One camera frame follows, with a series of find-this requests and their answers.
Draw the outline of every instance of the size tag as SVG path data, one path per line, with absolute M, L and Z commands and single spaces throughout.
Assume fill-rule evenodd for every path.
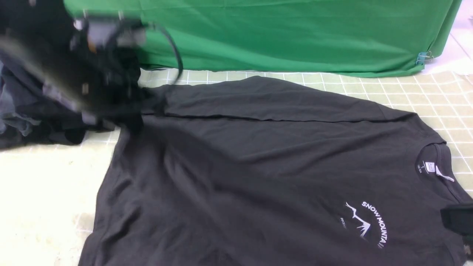
M 435 173 L 435 162 L 425 162 L 427 172 Z

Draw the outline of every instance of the dark clothing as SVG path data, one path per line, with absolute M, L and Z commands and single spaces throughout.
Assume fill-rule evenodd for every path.
M 417 114 L 253 77 L 158 88 L 123 131 L 79 265 L 461 266 L 471 203 Z

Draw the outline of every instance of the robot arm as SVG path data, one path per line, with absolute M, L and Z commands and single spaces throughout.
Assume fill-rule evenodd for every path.
M 62 0 L 0 0 L 0 8 L 0 50 L 41 80 L 47 96 L 82 113 L 84 122 L 107 120 L 136 131 L 141 110 L 159 104 L 138 86 L 138 59 L 131 59 L 136 67 L 130 69 L 130 58 L 120 58 L 144 41 L 151 25 L 118 14 L 74 20 Z M 179 52 L 169 33 L 157 29 L 176 54 L 177 81 L 183 69 Z

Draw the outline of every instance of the binder clip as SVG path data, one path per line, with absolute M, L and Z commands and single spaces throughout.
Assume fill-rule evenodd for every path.
M 424 65 L 425 62 L 431 62 L 434 59 L 432 52 L 428 51 L 426 53 L 419 53 L 417 55 L 416 65 Z

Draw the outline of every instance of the black cable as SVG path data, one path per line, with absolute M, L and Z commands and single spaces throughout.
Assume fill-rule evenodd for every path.
M 166 37 L 167 41 L 169 42 L 169 44 L 173 48 L 174 56 L 176 57 L 176 60 L 177 60 L 178 73 L 177 73 L 176 78 L 174 79 L 174 82 L 171 85 L 175 85 L 179 81 L 179 79 L 181 78 L 182 72 L 184 71 L 184 66 L 183 66 L 183 63 L 182 63 L 181 54 L 179 53 L 179 50 L 177 49 L 177 46 L 176 46 L 174 40 L 172 39 L 171 35 L 169 34 L 169 32 L 163 26 L 161 26 L 160 24 L 152 24 L 152 25 L 150 25 L 150 27 L 157 28 L 162 33 L 162 35 L 164 35 L 164 37 Z

